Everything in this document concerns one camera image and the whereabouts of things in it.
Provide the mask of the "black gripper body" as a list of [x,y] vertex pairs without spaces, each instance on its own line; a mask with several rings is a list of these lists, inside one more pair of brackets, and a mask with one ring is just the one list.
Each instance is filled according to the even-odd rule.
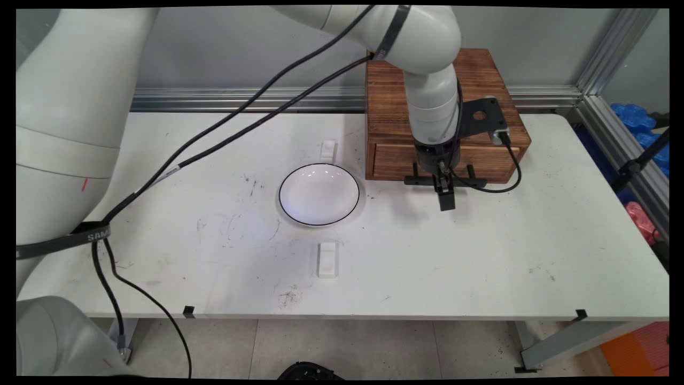
[[432,175],[450,175],[455,163],[455,139],[438,144],[416,140],[417,161],[420,168]]

